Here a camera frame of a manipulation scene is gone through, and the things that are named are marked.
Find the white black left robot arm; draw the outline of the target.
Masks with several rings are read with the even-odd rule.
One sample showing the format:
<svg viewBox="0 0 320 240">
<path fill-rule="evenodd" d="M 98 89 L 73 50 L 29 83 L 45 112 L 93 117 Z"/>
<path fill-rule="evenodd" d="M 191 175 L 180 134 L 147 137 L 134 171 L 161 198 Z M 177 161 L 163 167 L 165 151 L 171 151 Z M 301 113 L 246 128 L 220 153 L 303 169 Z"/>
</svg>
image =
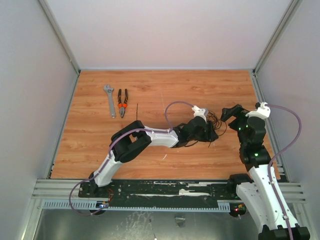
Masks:
<svg viewBox="0 0 320 240">
<path fill-rule="evenodd" d="M 103 197 L 119 168 L 147 147 L 182 148 L 189 147 L 192 141 L 212 143 L 218 138 L 213 123 L 200 116 L 169 129 L 150 128 L 136 120 L 112 136 L 106 158 L 89 176 L 90 191 L 98 198 Z"/>
</svg>

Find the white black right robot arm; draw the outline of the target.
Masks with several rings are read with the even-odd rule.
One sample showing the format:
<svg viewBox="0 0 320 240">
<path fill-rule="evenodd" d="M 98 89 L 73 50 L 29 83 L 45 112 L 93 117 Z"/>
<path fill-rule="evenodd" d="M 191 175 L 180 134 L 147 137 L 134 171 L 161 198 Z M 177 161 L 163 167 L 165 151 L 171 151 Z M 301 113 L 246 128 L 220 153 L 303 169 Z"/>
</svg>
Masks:
<svg viewBox="0 0 320 240">
<path fill-rule="evenodd" d="M 227 194 L 241 199 L 258 229 L 260 240 L 309 240 L 306 226 L 300 226 L 281 192 L 273 163 L 279 156 L 270 156 L 264 146 L 266 119 L 274 105 L 258 102 L 252 111 L 240 104 L 223 108 L 221 121 L 231 117 L 229 128 L 237 132 L 239 157 L 247 173 L 230 175 Z"/>
</svg>

